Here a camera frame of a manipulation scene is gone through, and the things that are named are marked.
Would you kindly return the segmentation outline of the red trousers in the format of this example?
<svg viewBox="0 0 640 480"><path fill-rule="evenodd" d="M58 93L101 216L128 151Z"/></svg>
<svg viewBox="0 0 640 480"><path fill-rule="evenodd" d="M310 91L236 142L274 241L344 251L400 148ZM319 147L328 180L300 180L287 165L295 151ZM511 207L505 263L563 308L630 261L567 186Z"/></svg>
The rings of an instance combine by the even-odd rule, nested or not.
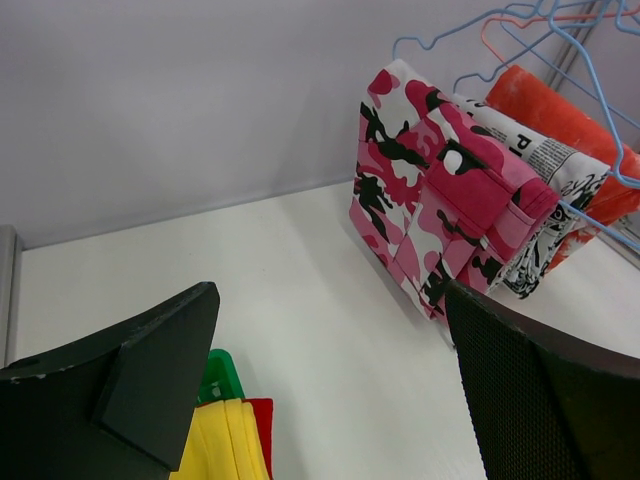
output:
<svg viewBox="0 0 640 480"><path fill-rule="evenodd" d="M244 399L243 402L250 404L253 408L266 470L269 478L272 479L272 430L274 402L271 398L251 398Z"/></svg>

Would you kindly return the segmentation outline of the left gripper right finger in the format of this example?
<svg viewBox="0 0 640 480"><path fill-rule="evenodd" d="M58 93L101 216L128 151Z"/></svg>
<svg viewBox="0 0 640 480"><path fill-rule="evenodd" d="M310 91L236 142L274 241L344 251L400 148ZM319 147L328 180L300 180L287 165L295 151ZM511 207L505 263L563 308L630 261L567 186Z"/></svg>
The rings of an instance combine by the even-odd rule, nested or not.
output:
<svg viewBox="0 0 640 480"><path fill-rule="evenodd" d="M445 305L487 478L638 478L637 358L457 281Z"/></svg>

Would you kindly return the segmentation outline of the yellow trousers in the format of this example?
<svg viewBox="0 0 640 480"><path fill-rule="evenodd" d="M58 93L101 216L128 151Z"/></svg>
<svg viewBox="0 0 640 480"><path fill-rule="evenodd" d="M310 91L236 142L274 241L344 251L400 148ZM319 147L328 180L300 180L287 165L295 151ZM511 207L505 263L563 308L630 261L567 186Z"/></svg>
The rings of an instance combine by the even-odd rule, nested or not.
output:
<svg viewBox="0 0 640 480"><path fill-rule="evenodd" d="M220 400L194 410L181 464L171 480L270 479L253 408L243 400Z"/></svg>

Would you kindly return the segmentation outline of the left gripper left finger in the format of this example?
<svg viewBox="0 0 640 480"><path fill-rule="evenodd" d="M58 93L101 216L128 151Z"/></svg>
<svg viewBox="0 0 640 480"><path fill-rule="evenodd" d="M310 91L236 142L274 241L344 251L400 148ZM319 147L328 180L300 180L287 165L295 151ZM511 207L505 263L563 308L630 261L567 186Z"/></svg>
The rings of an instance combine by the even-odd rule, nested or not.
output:
<svg viewBox="0 0 640 480"><path fill-rule="evenodd" d="M220 306L201 282L1 370L4 479L166 479L178 470Z"/></svg>

